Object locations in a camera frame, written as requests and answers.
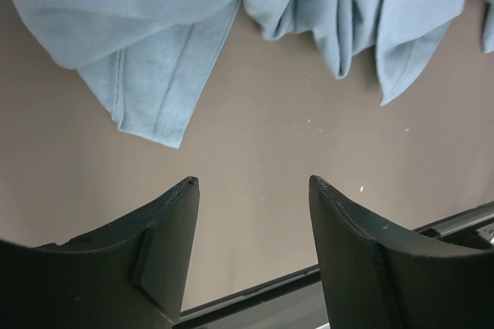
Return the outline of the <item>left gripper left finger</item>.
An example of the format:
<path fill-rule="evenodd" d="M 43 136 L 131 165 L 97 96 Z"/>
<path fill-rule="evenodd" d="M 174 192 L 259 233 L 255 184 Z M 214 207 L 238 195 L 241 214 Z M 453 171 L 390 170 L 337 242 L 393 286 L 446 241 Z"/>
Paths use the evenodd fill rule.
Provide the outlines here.
<path fill-rule="evenodd" d="M 62 245 L 1 243 L 3 328 L 171 328 L 181 316 L 198 180 Z"/>

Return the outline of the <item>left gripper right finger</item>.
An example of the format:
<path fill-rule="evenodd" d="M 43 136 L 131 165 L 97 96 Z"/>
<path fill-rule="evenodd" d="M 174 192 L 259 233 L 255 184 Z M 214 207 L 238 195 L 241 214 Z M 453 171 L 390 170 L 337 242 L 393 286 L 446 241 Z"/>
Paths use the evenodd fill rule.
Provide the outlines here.
<path fill-rule="evenodd" d="M 406 229 L 323 178 L 310 218 L 332 328 L 491 328 L 493 251 Z"/>

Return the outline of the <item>light blue t shirt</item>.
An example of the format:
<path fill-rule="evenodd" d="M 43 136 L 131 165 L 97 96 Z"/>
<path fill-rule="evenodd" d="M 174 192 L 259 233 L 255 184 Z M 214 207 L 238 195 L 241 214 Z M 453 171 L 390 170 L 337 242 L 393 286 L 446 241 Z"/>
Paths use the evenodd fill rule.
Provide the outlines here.
<path fill-rule="evenodd" d="M 117 127 L 178 148 L 239 8 L 264 38 L 310 32 L 341 79 L 374 47 L 382 103 L 418 78 L 465 0 L 12 0 Z"/>

